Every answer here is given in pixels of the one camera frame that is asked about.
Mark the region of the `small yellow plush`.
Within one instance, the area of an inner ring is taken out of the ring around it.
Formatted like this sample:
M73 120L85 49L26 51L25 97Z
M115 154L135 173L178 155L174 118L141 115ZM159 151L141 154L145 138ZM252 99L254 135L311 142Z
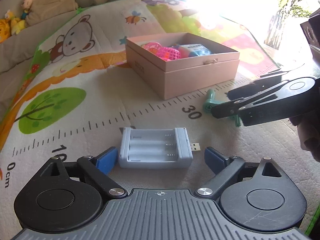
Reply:
M5 21L10 24L11 36L18 35L20 31L26 28L25 20L16 17L11 10L7 10L4 17Z

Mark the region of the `cartoon boy doll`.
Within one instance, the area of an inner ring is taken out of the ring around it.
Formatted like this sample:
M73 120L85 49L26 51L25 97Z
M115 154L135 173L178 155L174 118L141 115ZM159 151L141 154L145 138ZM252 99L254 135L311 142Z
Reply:
M21 19L25 20L25 18L27 17L27 15L29 14L29 11L31 9L31 5L33 3L33 0L23 0L22 4L21 4L21 8L23 10L22 12L22 16Z

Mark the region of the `grey battery charger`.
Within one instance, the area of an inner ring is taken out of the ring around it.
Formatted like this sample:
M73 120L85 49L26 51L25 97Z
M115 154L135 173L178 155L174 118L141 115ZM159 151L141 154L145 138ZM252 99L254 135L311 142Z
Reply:
M118 161L122 168L188 168L193 162L193 152L200 150L198 143L190 142L186 128L125 127Z

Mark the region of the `potted palm plant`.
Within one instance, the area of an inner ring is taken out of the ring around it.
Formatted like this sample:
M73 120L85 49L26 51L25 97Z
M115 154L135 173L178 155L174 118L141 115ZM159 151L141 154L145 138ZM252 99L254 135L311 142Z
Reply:
M303 0L278 0L278 10L271 18L268 35L264 44L278 49L281 44L286 20L291 17L309 17L311 12L303 9L298 3Z

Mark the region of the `pink plastic strainer scoop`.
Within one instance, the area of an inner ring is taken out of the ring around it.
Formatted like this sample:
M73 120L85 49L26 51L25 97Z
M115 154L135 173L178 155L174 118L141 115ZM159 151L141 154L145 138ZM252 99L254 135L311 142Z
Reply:
M164 61L172 61L181 59L181 53L175 48L171 47L154 47L149 49L149 52L153 53Z

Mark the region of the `pink cardboard box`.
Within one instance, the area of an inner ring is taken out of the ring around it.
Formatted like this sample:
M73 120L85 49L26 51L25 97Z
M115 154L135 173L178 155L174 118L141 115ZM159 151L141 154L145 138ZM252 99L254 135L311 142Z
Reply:
M201 44L211 54L164 61L142 47L149 42ZM126 42L128 64L163 100L234 79L239 57L238 51L191 33L136 36Z

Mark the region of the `colourful cartoon play mat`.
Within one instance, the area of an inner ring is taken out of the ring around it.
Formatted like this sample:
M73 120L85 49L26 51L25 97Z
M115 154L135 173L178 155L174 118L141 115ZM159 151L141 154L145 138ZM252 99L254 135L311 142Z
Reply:
M277 68L243 26L173 0L119 0L86 9L37 46L1 123L1 239L21 229L14 199L48 158L75 161L119 147L121 128L184 127L201 148L247 161L273 158L306 197L306 230L319 205L319 163L300 148L289 120L236 127L202 110L208 87L162 100L126 64L128 37L193 33L237 50L236 77L213 86L216 97Z

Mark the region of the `teal plastic toy handle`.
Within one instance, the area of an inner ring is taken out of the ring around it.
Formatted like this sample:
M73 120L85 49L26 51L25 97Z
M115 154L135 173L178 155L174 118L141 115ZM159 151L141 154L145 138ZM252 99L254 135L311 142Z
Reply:
M206 100L202 105L202 109L205 113L211 113L211 110L214 106L221 104L222 101L215 100L215 92L213 89L209 89L206 94ZM236 127L241 126L241 119L238 115L231 115L228 117L234 121Z

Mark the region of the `pink round toy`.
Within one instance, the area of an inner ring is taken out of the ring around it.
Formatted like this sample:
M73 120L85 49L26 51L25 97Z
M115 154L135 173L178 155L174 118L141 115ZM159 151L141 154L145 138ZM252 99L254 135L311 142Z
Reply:
M158 42L148 42L146 44L141 45L141 47L150 53L156 55L157 51L162 48L162 45Z

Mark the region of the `blue tissue pack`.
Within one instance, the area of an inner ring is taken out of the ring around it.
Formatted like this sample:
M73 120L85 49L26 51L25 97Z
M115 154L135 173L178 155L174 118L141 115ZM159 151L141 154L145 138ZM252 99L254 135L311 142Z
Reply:
M212 52L202 44L184 44L178 46L177 50L181 58L212 55Z

